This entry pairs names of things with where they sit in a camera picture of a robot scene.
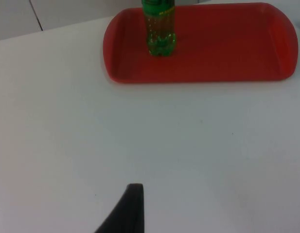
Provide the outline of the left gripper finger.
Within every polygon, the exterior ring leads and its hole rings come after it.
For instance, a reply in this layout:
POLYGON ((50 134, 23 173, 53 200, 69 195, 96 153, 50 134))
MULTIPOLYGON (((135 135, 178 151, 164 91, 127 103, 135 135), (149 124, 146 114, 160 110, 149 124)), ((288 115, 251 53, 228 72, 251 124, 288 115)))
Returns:
POLYGON ((96 233, 144 233, 144 189, 131 183, 96 233))

